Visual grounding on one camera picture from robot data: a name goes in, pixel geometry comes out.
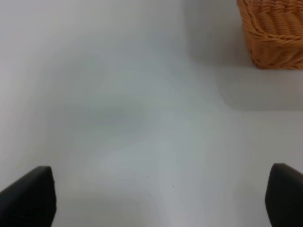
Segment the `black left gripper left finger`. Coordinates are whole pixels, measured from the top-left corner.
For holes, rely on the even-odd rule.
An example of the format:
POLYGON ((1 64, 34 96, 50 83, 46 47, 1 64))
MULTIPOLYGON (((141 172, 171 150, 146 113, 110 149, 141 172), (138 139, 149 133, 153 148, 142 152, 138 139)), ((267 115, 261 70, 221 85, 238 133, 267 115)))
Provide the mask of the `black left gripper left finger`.
POLYGON ((52 169, 38 166, 0 192, 0 225, 50 227, 56 202, 52 169))

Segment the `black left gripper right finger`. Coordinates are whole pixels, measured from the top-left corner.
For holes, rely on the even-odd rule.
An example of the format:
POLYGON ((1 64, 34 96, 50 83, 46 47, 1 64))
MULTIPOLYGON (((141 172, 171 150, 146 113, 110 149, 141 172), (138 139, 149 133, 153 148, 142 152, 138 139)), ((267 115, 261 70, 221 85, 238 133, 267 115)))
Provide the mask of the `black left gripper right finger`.
POLYGON ((267 183, 265 206, 271 226, 303 226, 303 174, 283 164, 273 164, 267 183))

